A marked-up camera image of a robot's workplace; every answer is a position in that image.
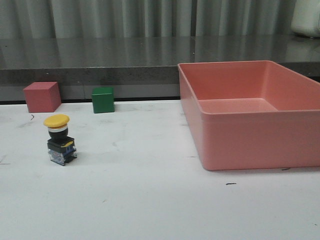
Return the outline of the pink plastic bin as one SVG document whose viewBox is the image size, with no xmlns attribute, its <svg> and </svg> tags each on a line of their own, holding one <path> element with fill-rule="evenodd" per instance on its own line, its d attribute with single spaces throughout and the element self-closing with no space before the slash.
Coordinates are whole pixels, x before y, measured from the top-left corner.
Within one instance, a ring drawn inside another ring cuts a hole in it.
<svg viewBox="0 0 320 240">
<path fill-rule="evenodd" d="M 320 84 L 278 63 L 180 63 L 181 105 L 206 170 L 317 167 Z"/>
</svg>

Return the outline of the near pink cube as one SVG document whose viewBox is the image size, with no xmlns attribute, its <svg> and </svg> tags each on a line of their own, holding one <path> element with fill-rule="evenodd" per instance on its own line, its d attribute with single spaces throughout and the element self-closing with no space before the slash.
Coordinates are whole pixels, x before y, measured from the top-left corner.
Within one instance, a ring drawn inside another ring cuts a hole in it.
<svg viewBox="0 0 320 240">
<path fill-rule="evenodd" d="M 29 113 L 52 113 L 62 103 L 56 81 L 33 82 L 23 93 Z"/>
</svg>

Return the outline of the white appliance on counter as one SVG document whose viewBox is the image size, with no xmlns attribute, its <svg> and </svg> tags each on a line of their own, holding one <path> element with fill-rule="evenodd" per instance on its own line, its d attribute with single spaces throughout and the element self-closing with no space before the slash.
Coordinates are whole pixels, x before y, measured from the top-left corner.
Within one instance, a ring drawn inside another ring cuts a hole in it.
<svg viewBox="0 0 320 240">
<path fill-rule="evenodd" d="M 296 0 L 291 30 L 310 38 L 320 37 L 320 1 Z"/>
</svg>

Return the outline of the grey stone counter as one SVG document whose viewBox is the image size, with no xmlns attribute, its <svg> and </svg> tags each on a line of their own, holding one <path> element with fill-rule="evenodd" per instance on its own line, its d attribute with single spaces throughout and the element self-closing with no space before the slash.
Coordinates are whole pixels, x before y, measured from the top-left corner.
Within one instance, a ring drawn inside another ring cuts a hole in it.
<svg viewBox="0 0 320 240">
<path fill-rule="evenodd" d="M 177 99 L 180 63 L 270 60 L 320 78 L 320 41 L 292 34 L 3 39 L 0 100 L 19 103 L 33 82 L 58 82 L 64 102 L 111 86 L 117 99 Z"/>
</svg>

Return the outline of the yellow push button switch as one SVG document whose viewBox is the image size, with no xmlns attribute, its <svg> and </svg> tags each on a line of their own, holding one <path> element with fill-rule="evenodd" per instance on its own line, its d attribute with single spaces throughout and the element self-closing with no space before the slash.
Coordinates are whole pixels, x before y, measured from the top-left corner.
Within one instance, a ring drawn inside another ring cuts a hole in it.
<svg viewBox="0 0 320 240">
<path fill-rule="evenodd" d="M 61 166 L 77 158 L 75 139 L 68 136 L 69 121 L 69 116 L 55 114 L 46 118 L 43 122 L 50 136 L 50 139 L 47 140 L 49 158 L 52 162 Z"/>
</svg>

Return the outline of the right green cube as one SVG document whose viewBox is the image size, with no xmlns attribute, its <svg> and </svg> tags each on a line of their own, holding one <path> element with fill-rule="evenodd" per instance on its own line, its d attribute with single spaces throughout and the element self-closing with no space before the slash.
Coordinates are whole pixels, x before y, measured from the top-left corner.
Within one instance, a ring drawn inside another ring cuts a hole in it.
<svg viewBox="0 0 320 240">
<path fill-rule="evenodd" d="M 114 89 L 112 87 L 94 88 L 91 97 L 95 114 L 113 113 L 115 111 Z"/>
</svg>

